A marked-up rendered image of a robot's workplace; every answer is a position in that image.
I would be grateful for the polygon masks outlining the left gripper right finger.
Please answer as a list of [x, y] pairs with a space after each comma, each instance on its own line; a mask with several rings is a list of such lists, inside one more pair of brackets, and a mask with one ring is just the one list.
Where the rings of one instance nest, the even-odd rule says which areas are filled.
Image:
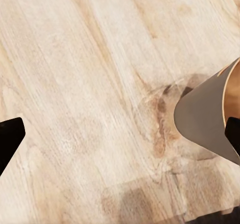
[[224, 134], [240, 156], [240, 119], [229, 117], [225, 126]]

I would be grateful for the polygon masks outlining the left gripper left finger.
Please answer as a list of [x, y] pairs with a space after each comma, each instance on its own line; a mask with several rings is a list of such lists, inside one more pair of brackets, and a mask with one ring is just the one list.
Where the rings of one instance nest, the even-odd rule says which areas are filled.
[[21, 117], [0, 122], [0, 176], [26, 135]]

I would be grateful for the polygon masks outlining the trash can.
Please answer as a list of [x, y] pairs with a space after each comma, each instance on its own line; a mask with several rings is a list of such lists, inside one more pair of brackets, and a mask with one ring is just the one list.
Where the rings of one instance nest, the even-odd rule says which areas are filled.
[[174, 110], [184, 138], [240, 166], [225, 136], [229, 117], [240, 119], [240, 57], [182, 97]]

